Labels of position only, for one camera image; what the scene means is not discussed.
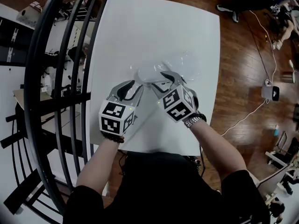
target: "brown bracelet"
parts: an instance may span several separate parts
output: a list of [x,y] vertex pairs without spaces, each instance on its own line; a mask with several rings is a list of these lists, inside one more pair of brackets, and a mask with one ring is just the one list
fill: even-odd
[[107,133],[107,132],[104,132],[104,131],[101,131],[101,132],[102,132],[103,136],[106,139],[112,140],[116,143],[122,144],[125,141],[125,138],[123,136],[115,135],[115,134],[112,134],[112,133]]

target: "white table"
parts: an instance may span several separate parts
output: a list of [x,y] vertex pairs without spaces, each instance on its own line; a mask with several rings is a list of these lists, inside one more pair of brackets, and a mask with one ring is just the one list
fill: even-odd
[[[110,0],[97,32],[88,81],[92,92],[86,117],[86,122],[90,122],[90,142],[101,143],[98,118],[101,103],[114,86],[134,79],[131,66],[184,51],[199,60],[200,77],[187,86],[197,92],[199,110],[210,123],[218,82],[219,17],[166,0]],[[182,122],[176,124],[167,118],[156,101],[153,91],[146,88],[137,110],[150,116],[145,122],[136,120],[130,128],[136,131],[135,135],[120,149],[199,155],[198,141],[192,133]]]

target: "bare leg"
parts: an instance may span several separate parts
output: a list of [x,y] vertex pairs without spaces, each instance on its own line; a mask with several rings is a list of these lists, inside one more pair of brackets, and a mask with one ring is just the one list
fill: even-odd
[[294,30],[294,24],[290,20],[286,20],[286,21],[288,23],[288,27],[283,33],[282,37],[280,38],[281,42],[284,42],[285,40],[289,39],[292,31]]

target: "wooden floor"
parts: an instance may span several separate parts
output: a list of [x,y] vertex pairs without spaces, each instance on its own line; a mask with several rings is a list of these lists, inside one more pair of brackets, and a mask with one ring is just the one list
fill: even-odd
[[[223,4],[229,0],[170,1],[198,7],[220,17],[220,69],[211,127],[223,134],[226,129],[243,119],[263,102],[260,96],[261,86],[268,78],[263,63],[270,78],[275,69],[269,39],[266,41],[264,30],[250,12],[240,15],[240,21],[236,24],[229,14],[215,9],[216,4]],[[269,20],[263,14],[264,12],[266,11],[257,11],[256,14],[261,24],[268,30],[270,38],[273,39]],[[267,165],[264,154],[266,151],[271,151],[278,140],[278,137],[273,135],[275,126],[279,125],[279,134],[283,130],[287,131],[288,140],[296,135],[292,115],[294,105],[298,102],[298,86],[282,83],[279,80],[281,72],[291,70],[288,61],[289,59],[294,61],[293,50],[292,42],[286,41],[280,51],[274,52],[278,65],[274,85],[280,88],[279,101],[264,104],[256,113],[224,136],[240,151],[248,170],[260,180],[276,171],[275,168]],[[116,156],[113,165],[110,195],[105,198],[105,205],[111,203],[121,183],[119,175],[121,170],[118,164],[120,157],[121,154]],[[205,163],[204,180],[213,189],[220,189],[220,181],[215,169],[206,158]]]

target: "black shoe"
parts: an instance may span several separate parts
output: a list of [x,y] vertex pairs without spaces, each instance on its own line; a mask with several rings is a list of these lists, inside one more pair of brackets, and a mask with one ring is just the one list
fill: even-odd
[[235,23],[238,23],[239,22],[239,16],[238,16],[238,13],[237,12],[233,12],[233,21]]
[[232,10],[229,10],[228,8],[226,8],[222,5],[216,5],[216,9],[221,12],[232,12]]

